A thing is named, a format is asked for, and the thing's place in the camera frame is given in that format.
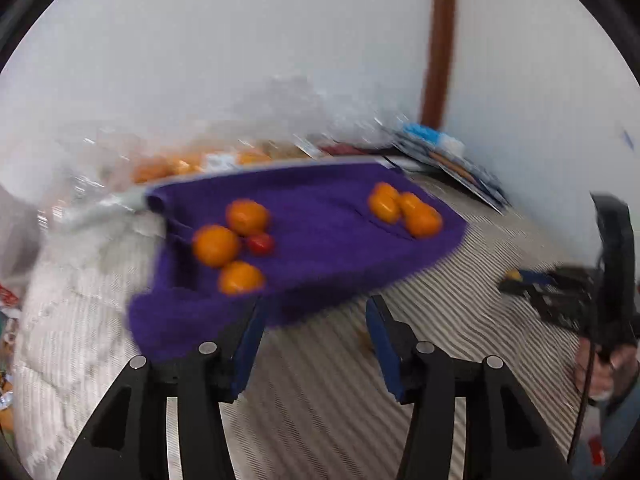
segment brown wooden pole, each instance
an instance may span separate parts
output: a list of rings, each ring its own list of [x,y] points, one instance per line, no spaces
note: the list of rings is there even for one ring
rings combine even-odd
[[[433,0],[429,62],[422,88],[420,122],[439,130],[442,127],[449,91],[456,31],[456,0]]]

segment purple towel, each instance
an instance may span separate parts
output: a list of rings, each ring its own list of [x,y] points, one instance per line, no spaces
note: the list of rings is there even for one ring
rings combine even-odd
[[[443,231],[415,240],[402,221],[388,225],[375,218],[367,198],[378,182],[436,208]],[[151,292],[129,307],[129,327],[144,355],[184,355],[236,319],[238,298],[218,292],[219,270],[193,257],[191,238],[204,225],[224,225],[226,206],[238,198],[255,200],[271,213],[274,253],[258,257],[243,248],[239,257],[266,277],[261,305],[270,325],[295,322],[433,265],[459,245],[466,228],[445,203],[375,163],[256,171],[159,187],[148,204],[166,219],[166,241]]]

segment orange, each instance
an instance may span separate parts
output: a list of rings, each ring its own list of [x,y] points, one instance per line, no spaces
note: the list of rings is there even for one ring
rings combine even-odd
[[[398,198],[400,198],[400,193],[398,193],[398,190],[391,184],[387,184],[386,182],[377,183],[376,187],[373,188],[372,194],[388,195],[394,200],[398,200]]]
[[[257,235],[267,228],[269,212],[253,200],[234,200],[226,208],[226,224],[241,236]]]
[[[232,262],[220,271],[218,290],[228,296],[246,294],[264,286],[260,269],[246,262]]]
[[[404,219],[404,225],[412,237],[426,238],[442,231],[442,216],[433,207],[424,204]]]
[[[242,245],[233,231],[221,225],[209,225],[193,235],[191,247],[201,263],[209,267],[223,267],[236,259]]]
[[[404,216],[409,216],[412,212],[424,205],[424,202],[420,200],[413,193],[402,193],[398,199],[398,205]]]
[[[388,224],[395,224],[400,219],[398,203],[387,194],[374,192],[370,195],[369,209],[377,218]]]

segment small red fruit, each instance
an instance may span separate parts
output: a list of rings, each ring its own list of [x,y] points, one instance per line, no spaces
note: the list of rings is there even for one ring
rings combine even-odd
[[[246,246],[256,256],[266,256],[273,252],[276,243],[273,237],[267,233],[260,233],[249,236],[246,240]]]

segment silver screw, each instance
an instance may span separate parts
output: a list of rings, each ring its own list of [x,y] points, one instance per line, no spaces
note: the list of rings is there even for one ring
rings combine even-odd
[[[490,355],[486,359],[486,363],[489,365],[489,368],[493,368],[494,370],[499,370],[504,365],[504,361],[497,355]]]
[[[213,341],[205,341],[200,346],[198,346],[198,352],[203,355],[213,354],[218,349],[218,345],[216,345]]]
[[[415,349],[420,354],[433,354],[435,352],[436,347],[433,345],[433,343],[429,341],[418,341],[415,344]]]
[[[144,357],[143,355],[136,355],[135,357],[132,357],[131,360],[129,361],[129,366],[134,370],[138,370],[139,368],[142,368],[144,365],[146,365],[146,357]]]

